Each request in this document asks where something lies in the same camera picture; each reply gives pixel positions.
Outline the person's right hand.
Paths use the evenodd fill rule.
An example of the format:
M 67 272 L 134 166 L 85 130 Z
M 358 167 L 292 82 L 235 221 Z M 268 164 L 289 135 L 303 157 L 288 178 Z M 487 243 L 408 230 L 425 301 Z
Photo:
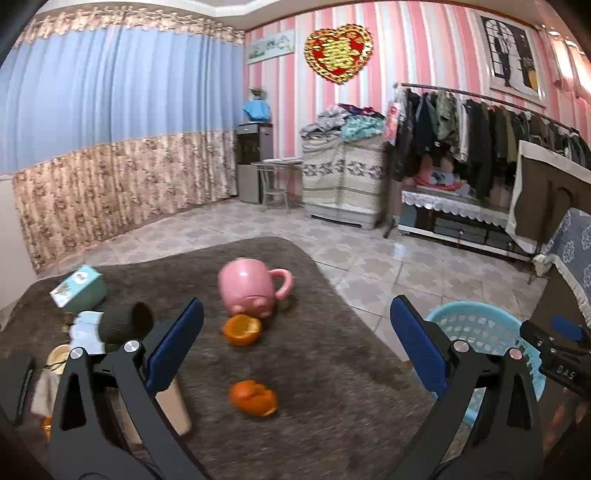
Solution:
M 566 429 L 574 423 L 579 425 L 590 413 L 590 402 L 579 397 L 566 396 L 559 404 L 543 441 L 545 453 L 556 445 Z

